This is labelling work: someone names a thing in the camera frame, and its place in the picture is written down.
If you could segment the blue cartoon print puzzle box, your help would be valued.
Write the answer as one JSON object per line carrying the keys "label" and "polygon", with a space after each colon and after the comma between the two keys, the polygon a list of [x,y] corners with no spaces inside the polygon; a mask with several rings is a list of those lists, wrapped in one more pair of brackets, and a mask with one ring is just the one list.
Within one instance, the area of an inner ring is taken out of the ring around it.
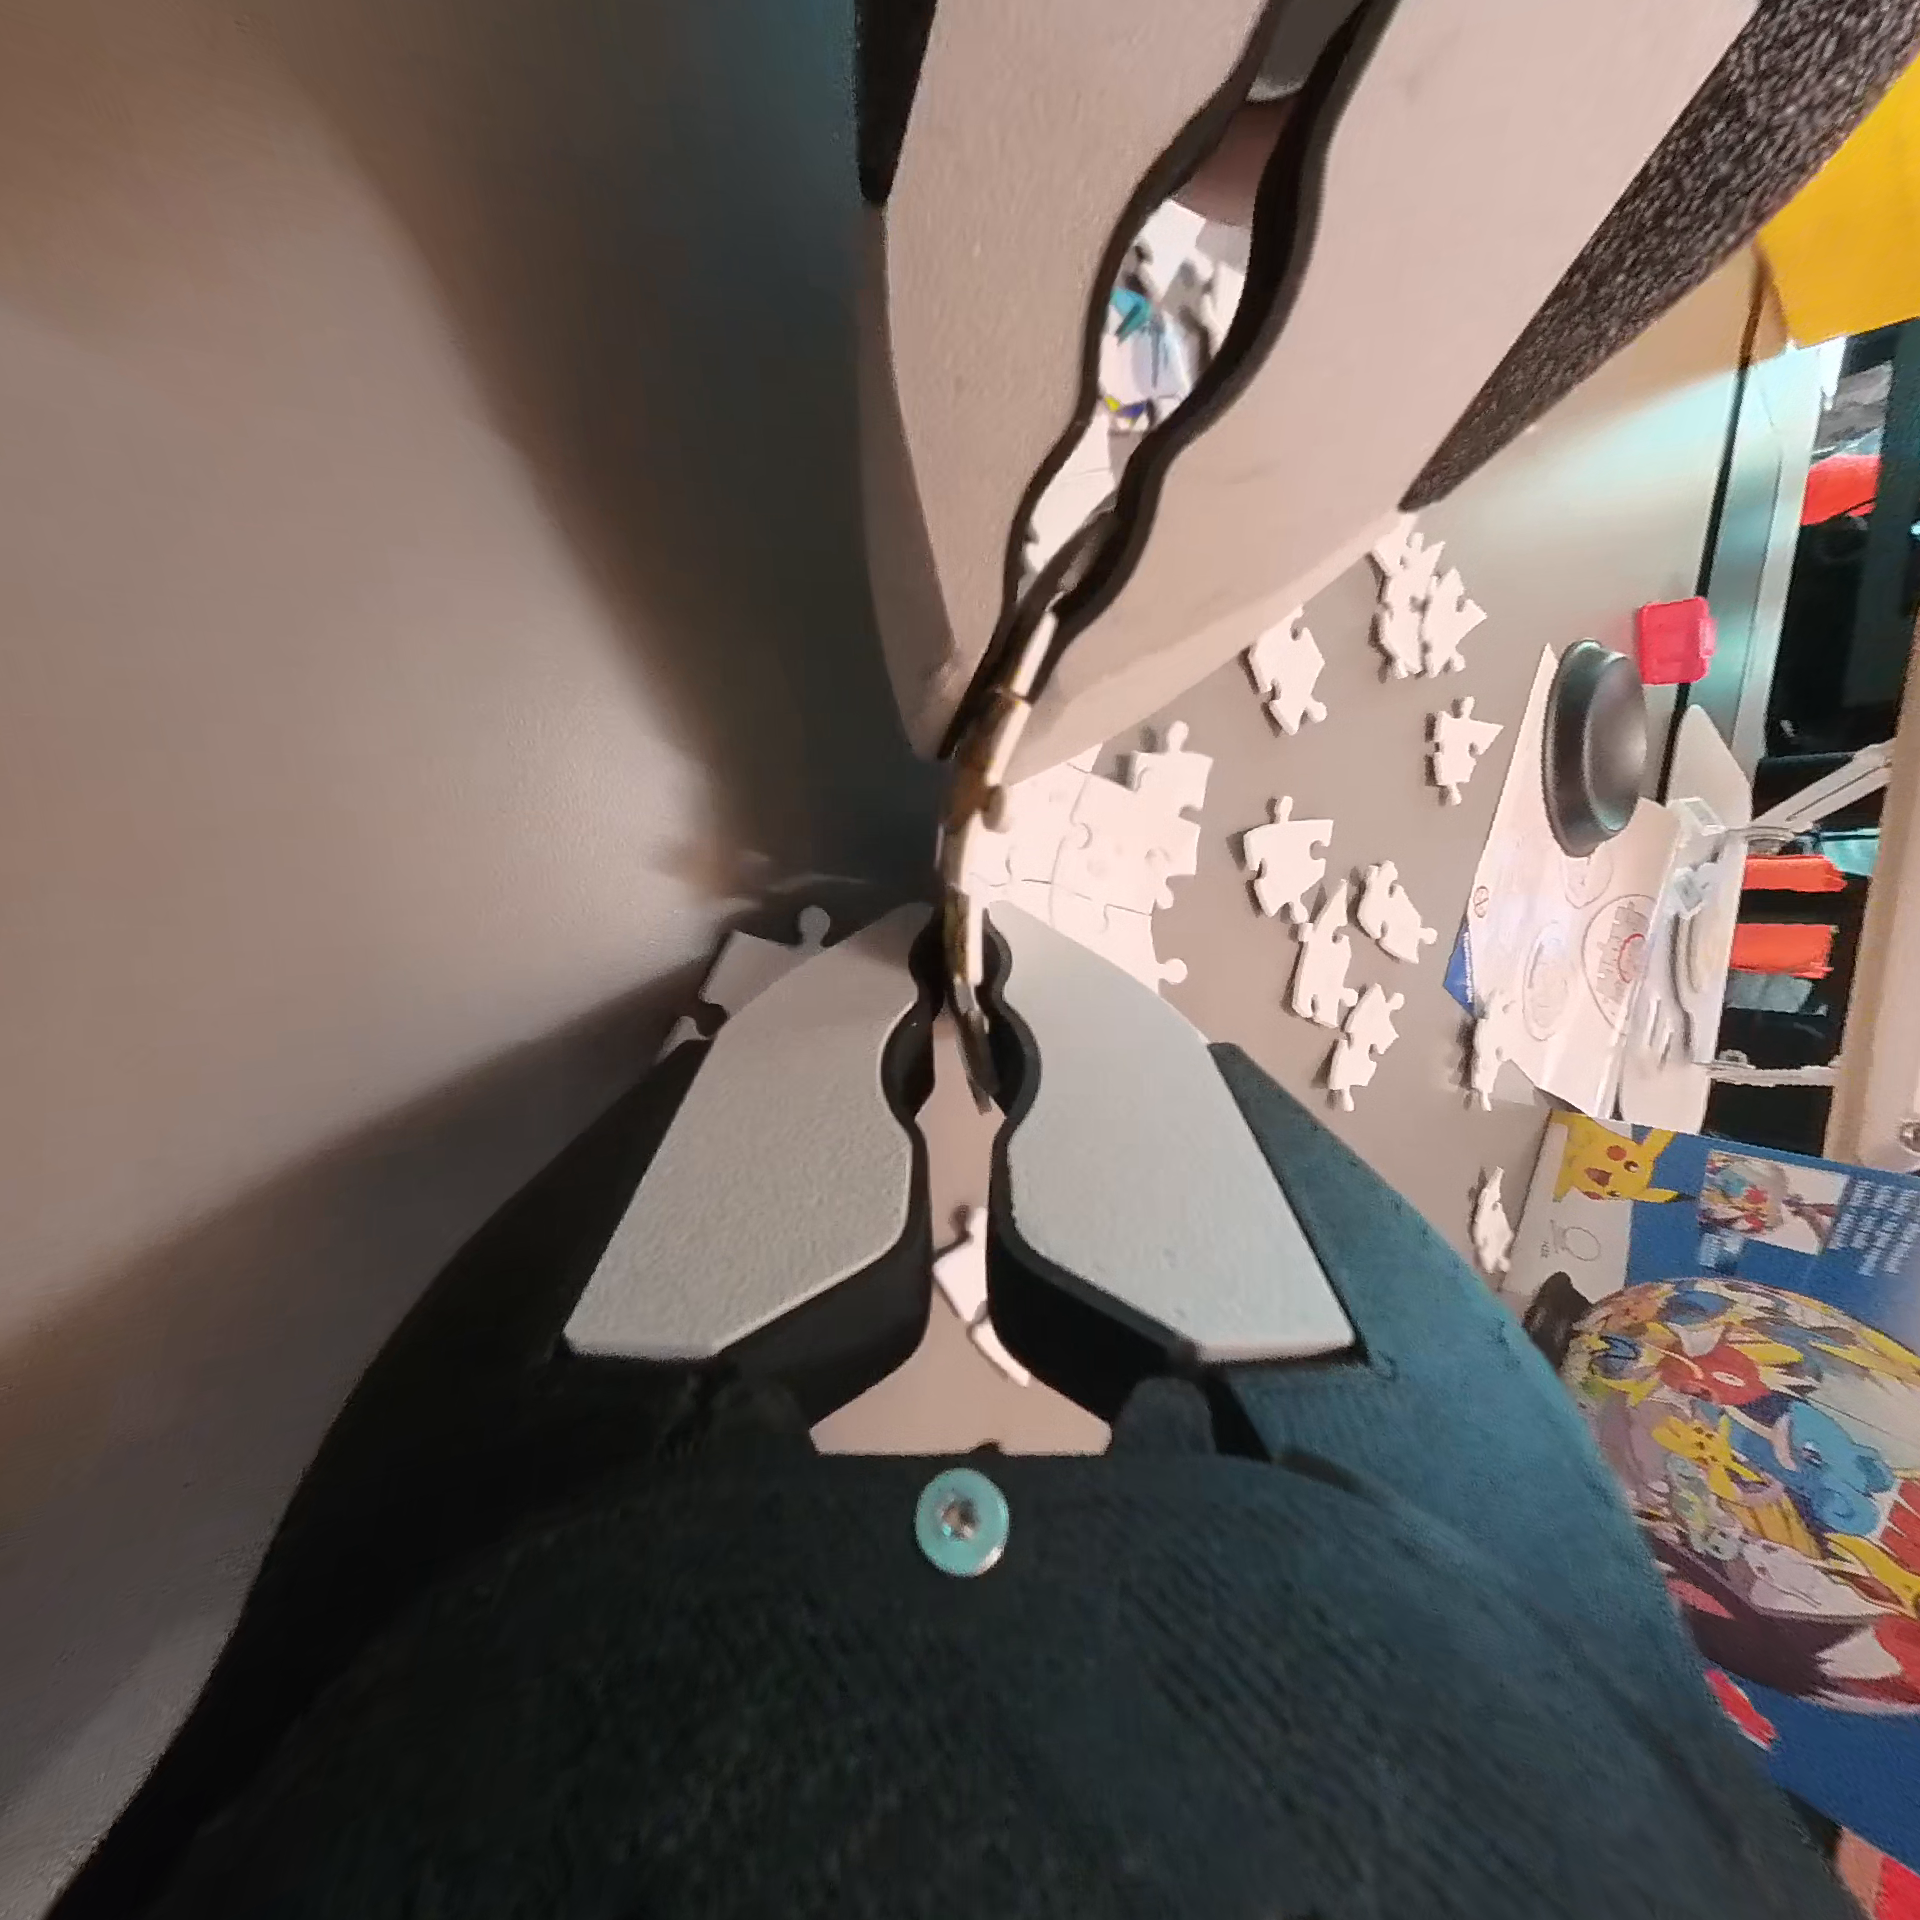
{"label": "blue cartoon print puzzle box", "polygon": [[1914,1175],[1557,1114],[1500,1292],[1735,1727],[1914,1868]]}

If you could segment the black dome stand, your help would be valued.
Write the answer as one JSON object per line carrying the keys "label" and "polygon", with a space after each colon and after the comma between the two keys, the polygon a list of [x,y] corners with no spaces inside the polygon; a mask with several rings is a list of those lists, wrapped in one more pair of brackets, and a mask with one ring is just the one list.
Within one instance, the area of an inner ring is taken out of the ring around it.
{"label": "black dome stand", "polygon": [[1565,856],[1618,839],[1640,803],[1647,710],[1636,666],[1596,640],[1569,644],[1543,719],[1543,804]]}

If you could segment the scattered loose white puzzle pieces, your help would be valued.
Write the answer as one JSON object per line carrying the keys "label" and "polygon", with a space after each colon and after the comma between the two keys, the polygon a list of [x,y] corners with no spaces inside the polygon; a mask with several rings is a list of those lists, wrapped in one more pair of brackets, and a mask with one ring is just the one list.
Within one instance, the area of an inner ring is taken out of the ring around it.
{"label": "scattered loose white puzzle pieces", "polygon": [[1453,555],[1385,583],[1361,560],[1254,640],[1258,759],[1231,850],[1278,933],[1276,1008],[1310,1104],[1473,1262],[1536,1135],[1529,1094],[1473,1088],[1465,955],[1530,667],[1479,631],[1457,670],[1422,675],[1423,589],[1473,613]]}

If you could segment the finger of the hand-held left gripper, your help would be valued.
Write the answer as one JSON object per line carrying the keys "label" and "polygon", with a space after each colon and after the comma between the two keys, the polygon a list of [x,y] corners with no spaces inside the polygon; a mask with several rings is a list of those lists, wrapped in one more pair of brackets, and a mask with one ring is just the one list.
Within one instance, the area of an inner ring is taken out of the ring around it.
{"label": "finger of the hand-held left gripper", "polygon": [[1233,396],[1146,467],[1141,544],[1009,778],[1145,719],[1303,607],[1400,499],[1733,48],[1738,3],[1393,5],[1310,139],[1311,230]]}
{"label": "finger of the hand-held left gripper", "polygon": [[[862,510],[910,746],[959,759],[1068,602],[1084,747],[1204,675],[1228,611],[1282,588],[1279,494],[1196,485],[1202,437],[1282,330],[1282,5],[862,7]],[[1240,243],[1222,341],[1119,477],[1119,502],[1025,574],[1033,510],[1097,410],[1097,332],[1166,204]]]}

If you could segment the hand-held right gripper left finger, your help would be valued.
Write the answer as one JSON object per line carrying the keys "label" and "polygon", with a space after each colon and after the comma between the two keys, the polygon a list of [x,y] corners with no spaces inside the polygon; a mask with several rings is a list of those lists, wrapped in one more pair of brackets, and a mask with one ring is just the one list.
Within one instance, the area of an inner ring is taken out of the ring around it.
{"label": "hand-held right gripper left finger", "polygon": [[938,928],[900,906],[734,1002],[567,1319],[567,1350],[846,1406],[920,1344]]}

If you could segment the white and blue instruction leaflet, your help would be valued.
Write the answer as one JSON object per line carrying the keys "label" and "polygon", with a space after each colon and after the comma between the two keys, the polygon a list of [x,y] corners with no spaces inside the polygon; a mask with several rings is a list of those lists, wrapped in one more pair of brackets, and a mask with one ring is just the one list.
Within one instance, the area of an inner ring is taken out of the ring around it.
{"label": "white and blue instruction leaflet", "polygon": [[1749,830],[1749,778],[1711,719],[1687,710],[1665,799],[1640,794],[1618,839],[1564,854],[1543,795],[1558,658],[1540,658],[1448,960],[1446,986],[1473,1019],[1468,1088],[1489,1107],[1529,1080],[1596,1120],[1698,1134],[1711,1067],[1656,1062],[1640,1037],[1652,920],[1678,836],[1665,803],[1700,798]]}

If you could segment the yellow object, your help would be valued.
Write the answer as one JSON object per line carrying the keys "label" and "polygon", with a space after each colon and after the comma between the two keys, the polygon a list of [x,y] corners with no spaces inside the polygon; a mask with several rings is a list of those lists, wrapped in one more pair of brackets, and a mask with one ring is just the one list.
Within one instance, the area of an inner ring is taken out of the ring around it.
{"label": "yellow object", "polygon": [[1760,261],[1796,348],[1917,317],[1917,61],[1761,227]]}

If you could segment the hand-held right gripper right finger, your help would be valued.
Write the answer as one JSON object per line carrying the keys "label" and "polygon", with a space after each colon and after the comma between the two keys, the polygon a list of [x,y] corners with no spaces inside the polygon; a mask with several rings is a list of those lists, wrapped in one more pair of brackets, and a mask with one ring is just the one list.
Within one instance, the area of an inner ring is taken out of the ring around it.
{"label": "hand-held right gripper right finger", "polygon": [[1204,1035],[1018,908],[988,909],[994,1332],[1100,1421],[1153,1379],[1343,1362],[1360,1334]]}

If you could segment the small red cube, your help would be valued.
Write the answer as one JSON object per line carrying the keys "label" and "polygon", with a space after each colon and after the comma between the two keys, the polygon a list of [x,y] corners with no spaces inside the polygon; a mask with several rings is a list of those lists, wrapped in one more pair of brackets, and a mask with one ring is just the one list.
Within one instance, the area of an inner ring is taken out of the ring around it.
{"label": "small red cube", "polygon": [[1644,603],[1634,613],[1634,661],[1645,687],[1690,687],[1705,682],[1717,646],[1717,620],[1702,594]]}

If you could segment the dark shelf unit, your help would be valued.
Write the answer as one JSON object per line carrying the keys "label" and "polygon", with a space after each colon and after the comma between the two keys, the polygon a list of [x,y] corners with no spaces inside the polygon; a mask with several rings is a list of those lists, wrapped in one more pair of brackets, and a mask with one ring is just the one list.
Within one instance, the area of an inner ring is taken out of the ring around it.
{"label": "dark shelf unit", "polygon": [[[1908,319],[1741,378],[1706,572],[1718,651],[1694,700],[1745,760],[1892,731],[1914,622],[1914,374]],[[1881,454],[1879,500],[1802,527],[1808,469],[1836,450]]]}

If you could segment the clear plastic holder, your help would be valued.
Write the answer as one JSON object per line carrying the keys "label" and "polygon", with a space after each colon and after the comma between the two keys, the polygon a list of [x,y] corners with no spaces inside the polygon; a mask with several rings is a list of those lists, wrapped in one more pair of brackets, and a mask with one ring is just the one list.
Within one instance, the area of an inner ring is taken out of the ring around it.
{"label": "clear plastic holder", "polygon": [[1658,1066],[1711,1066],[1733,966],[1749,835],[1700,798],[1665,803],[1678,821],[1652,920],[1638,1035]]}

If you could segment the large curved assembled puzzle section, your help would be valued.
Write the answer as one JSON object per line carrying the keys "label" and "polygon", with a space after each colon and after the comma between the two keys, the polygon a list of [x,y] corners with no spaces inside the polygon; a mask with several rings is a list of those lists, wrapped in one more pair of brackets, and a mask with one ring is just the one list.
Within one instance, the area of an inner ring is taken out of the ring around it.
{"label": "large curved assembled puzzle section", "polygon": [[[1167,877],[1193,870],[1196,823],[1183,812],[1202,804],[1206,791],[1175,782],[1180,773],[1209,775],[1209,760],[1185,754],[1183,738],[1183,726],[1175,726],[1167,750],[1153,757],[1159,770],[1137,773],[1132,786],[1094,775],[1092,750],[1016,779],[964,854],[964,882],[988,906],[1018,908],[1068,933],[1152,992],[1183,976],[1181,965],[1153,957],[1149,940],[1152,911],[1167,902]],[[825,946],[828,911],[802,909],[797,931],[792,943],[732,933],[710,962],[703,1006],[726,1016],[799,949]],[[682,1019],[668,1048],[702,1046],[714,1030]]]}

